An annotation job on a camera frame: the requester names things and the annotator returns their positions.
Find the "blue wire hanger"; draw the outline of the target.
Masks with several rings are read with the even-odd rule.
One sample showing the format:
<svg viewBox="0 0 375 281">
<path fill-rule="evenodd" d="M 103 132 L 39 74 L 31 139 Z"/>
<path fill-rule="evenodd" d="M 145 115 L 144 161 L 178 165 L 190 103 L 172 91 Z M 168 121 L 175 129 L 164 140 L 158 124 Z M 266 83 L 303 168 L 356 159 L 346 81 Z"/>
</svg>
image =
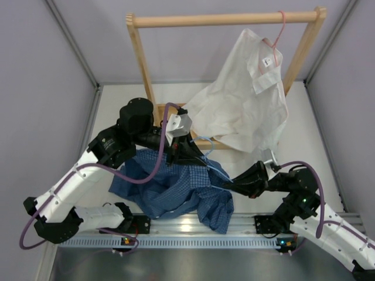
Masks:
<svg viewBox="0 0 375 281">
<path fill-rule="evenodd" d="M 220 180 L 224 181 L 225 183 L 233 183 L 232 179 L 227 175 L 226 172 L 222 171 L 221 169 L 218 169 L 216 166 L 212 166 L 209 163 L 210 159 L 208 158 L 208 156 L 215 150 L 215 144 L 213 143 L 213 141 L 208 137 L 198 136 L 193 138 L 189 142 L 191 144 L 195 144 L 195 142 L 198 140 L 208 141 L 210 143 L 210 149 L 202 156 L 202 159 L 204 160 L 205 164 L 207 164 L 207 170 L 214 171 L 216 177 L 220 178 Z"/>
</svg>

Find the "blue checked shirt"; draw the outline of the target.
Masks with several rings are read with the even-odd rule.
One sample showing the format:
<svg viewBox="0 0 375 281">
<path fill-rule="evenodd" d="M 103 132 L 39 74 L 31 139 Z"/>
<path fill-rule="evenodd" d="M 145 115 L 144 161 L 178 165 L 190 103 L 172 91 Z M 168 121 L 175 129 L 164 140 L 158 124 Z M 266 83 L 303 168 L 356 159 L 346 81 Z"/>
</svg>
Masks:
<svg viewBox="0 0 375 281">
<path fill-rule="evenodd" d="M 224 171 L 219 163 L 209 163 Z M 163 159 L 150 181 L 135 184 L 114 176 L 109 191 L 134 202 L 153 220 L 171 220 L 195 211 L 203 225 L 226 234 L 234 203 L 231 192 L 222 188 L 224 183 L 207 167 L 169 166 Z"/>
</svg>

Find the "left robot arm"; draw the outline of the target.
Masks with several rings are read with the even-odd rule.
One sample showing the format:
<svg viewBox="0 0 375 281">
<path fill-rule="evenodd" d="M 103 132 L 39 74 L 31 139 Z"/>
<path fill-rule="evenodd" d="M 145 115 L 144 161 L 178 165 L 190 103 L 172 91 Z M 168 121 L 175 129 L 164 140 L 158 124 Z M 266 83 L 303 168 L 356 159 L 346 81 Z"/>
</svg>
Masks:
<svg viewBox="0 0 375 281">
<path fill-rule="evenodd" d="M 150 181 L 162 161 L 169 165 L 203 166 L 203 154 L 190 134 L 191 119 L 186 109 L 168 104 L 177 110 L 167 114 L 160 126 L 154 126 L 154 105 L 146 98 L 134 98 L 120 109 L 117 123 L 94 138 L 84 153 L 53 187 L 39 197 L 28 197 L 23 206 L 36 233 L 44 241 L 61 244 L 84 231 L 109 229 L 127 233 L 134 216 L 124 203 L 102 207 L 78 207 L 76 203 L 106 172 L 119 176 L 118 168 L 136 155 L 136 146 L 157 151 L 155 167 L 145 179 Z"/>
</svg>

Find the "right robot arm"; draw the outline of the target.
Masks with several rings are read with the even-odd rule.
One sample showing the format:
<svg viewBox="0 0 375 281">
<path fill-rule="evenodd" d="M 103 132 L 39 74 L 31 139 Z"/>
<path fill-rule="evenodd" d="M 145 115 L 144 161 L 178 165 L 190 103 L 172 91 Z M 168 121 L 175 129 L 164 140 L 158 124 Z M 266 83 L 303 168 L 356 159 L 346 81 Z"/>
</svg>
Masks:
<svg viewBox="0 0 375 281">
<path fill-rule="evenodd" d="M 256 216 L 257 233 L 302 236 L 338 260 L 355 280 L 374 280 L 374 240 L 326 203 L 321 180 L 311 165 L 258 161 L 223 188 L 251 199 L 265 191 L 285 192 L 273 214 Z"/>
</svg>

